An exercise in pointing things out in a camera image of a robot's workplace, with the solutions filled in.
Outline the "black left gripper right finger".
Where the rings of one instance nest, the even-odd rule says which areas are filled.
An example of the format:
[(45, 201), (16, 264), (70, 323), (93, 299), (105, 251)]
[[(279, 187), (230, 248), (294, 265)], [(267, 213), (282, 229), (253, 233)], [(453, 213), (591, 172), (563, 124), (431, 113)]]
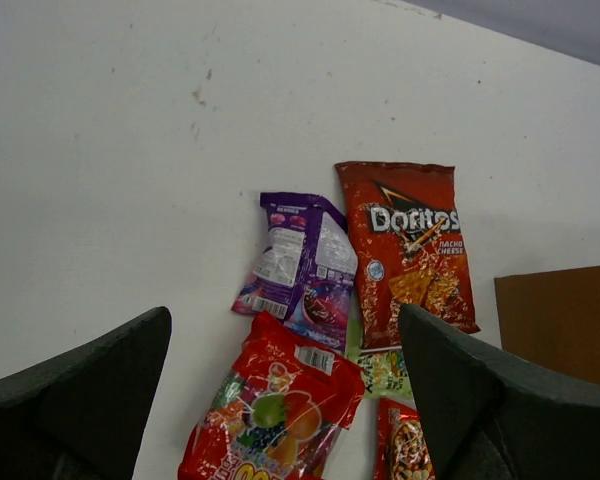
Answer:
[(403, 354), (439, 479), (600, 479), (600, 385), (525, 361), (417, 305)]

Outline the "brown paper bag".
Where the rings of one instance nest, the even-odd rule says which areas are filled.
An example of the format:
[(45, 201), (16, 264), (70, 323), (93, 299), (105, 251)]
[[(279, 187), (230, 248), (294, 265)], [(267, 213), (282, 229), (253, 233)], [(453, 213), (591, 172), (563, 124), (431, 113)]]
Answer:
[(494, 280), (502, 348), (600, 385), (600, 266)]

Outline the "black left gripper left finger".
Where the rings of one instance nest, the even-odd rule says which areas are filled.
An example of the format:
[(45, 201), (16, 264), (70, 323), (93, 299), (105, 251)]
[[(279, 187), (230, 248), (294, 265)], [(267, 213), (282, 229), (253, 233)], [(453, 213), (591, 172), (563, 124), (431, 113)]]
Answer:
[(0, 479), (130, 479), (169, 348), (153, 308), (0, 379)]

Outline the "red Doritos chip bag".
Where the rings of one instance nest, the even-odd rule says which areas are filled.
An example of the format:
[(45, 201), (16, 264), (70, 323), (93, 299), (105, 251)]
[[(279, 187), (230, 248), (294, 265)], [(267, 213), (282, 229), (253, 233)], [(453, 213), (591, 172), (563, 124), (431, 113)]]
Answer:
[(454, 167), (352, 161), (335, 169), (358, 258), (362, 348), (399, 345), (398, 316), (405, 304), (464, 333), (479, 332)]

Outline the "red fruit candy bag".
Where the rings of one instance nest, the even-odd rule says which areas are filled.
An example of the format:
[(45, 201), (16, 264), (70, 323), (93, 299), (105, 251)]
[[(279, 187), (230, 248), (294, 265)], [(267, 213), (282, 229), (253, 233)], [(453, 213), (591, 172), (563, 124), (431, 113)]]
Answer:
[(365, 387), (361, 369), (258, 314), (193, 429), (180, 479), (320, 479)]

